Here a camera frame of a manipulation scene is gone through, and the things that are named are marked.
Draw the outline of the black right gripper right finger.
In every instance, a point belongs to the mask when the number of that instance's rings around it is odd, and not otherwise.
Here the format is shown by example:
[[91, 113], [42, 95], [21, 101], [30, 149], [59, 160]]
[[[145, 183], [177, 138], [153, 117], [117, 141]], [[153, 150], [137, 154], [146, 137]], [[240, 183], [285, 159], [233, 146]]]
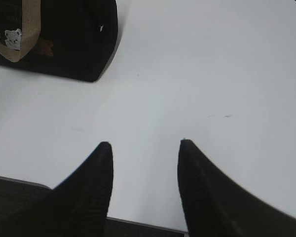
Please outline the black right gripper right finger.
[[191, 237], [296, 237], [296, 219], [249, 193], [191, 141], [181, 140], [177, 177]]

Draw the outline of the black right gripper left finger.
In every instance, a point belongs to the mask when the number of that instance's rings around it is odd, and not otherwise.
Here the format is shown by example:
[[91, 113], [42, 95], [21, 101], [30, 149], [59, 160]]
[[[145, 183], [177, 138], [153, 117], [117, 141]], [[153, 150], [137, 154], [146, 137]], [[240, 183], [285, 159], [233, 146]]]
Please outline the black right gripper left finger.
[[35, 237], [101, 237], [113, 186], [113, 155], [101, 142], [88, 158], [43, 198]]

